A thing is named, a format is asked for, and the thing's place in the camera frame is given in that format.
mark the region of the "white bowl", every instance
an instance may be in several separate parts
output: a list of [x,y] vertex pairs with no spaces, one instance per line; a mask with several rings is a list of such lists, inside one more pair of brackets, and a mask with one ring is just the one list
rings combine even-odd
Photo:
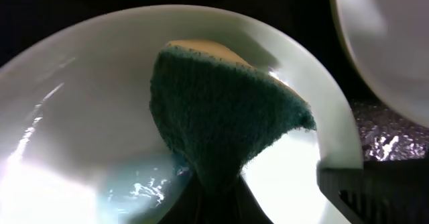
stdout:
[[153,123],[149,80],[167,41],[192,38],[226,45],[311,105],[317,136],[293,131],[243,171],[268,217],[347,223],[316,185],[319,159],[333,168],[362,167],[355,122],[333,78],[293,39],[264,23],[186,5],[88,20],[1,70],[0,222],[121,223],[134,213],[157,213],[152,221],[159,220],[190,175]]
[[332,0],[346,52],[371,90],[429,127],[429,0]]

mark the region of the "green sponge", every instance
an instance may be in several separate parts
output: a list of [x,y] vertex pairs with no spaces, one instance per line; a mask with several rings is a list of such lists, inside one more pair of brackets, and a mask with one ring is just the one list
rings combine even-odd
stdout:
[[162,138],[189,161],[214,199],[226,195],[242,167],[284,133],[316,127],[294,91],[233,55],[224,59],[168,44],[150,86],[150,111]]

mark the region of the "dark countertop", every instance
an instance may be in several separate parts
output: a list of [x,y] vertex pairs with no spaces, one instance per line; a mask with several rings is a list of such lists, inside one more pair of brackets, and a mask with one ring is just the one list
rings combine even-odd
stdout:
[[105,13],[159,4],[217,7],[254,17],[307,48],[336,79],[357,120],[366,160],[423,158],[429,129],[382,104],[344,55],[329,0],[0,0],[0,66],[49,35]]

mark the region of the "white plate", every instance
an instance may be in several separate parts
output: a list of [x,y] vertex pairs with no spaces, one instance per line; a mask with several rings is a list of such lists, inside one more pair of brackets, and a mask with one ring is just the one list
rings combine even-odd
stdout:
[[429,127],[429,0],[332,0],[359,74],[392,109]]
[[[268,217],[275,223],[347,223],[316,185],[320,157],[325,166],[362,167],[355,122],[333,78],[303,47],[264,23],[186,5],[142,7],[88,20],[36,44],[1,70],[0,222],[97,223],[100,193],[115,185],[109,181],[130,177],[114,180],[126,168],[135,170],[138,180],[115,186],[131,193],[129,201],[152,202],[117,207],[119,214],[168,210],[171,201],[164,199],[174,200],[186,179],[148,110],[149,80],[167,41],[192,38],[226,45],[311,105],[317,137],[292,132],[244,171]],[[145,156],[156,153],[164,154],[164,160],[154,162],[159,168],[117,167],[130,158],[148,163]],[[109,174],[113,167],[117,174]],[[153,188],[164,190],[163,181],[171,182],[169,190],[178,187],[161,198]],[[104,202],[109,193],[102,195]]]

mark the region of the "dish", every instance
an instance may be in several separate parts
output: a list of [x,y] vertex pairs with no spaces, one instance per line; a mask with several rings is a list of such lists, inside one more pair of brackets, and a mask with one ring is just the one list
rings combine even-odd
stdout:
[[429,0],[331,0],[339,38],[371,90],[429,127]]
[[[362,168],[355,121],[334,79],[315,57],[278,30],[237,13],[189,5],[142,7],[90,19],[43,40],[1,69],[0,191],[9,193],[8,198],[0,195],[2,223],[22,223],[20,218],[31,217],[32,222],[45,224],[95,224],[97,193],[106,186],[112,168],[129,159],[167,155],[159,163],[160,178],[186,183],[178,179],[174,171],[178,165],[148,110],[149,80],[166,42],[198,38],[219,42],[284,81],[312,108],[317,136],[292,132],[244,170],[268,217],[282,223],[287,206],[291,215],[307,211],[307,219],[296,223],[305,223],[309,216],[318,223],[332,223],[328,218],[348,223],[320,194],[315,179],[319,159],[328,167]],[[266,170],[276,172],[267,175]],[[145,170],[149,182],[151,171]],[[31,188],[19,194],[29,182]],[[127,188],[135,191],[134,186]],[[305,195],[279,198],[290,190]],[[71,194],[61,199],[60,193]],[[312,209],[308,193],[317,199]],[[277,201],[282,205],[273,205]],[[138,209],[151,211],[149,205]]]

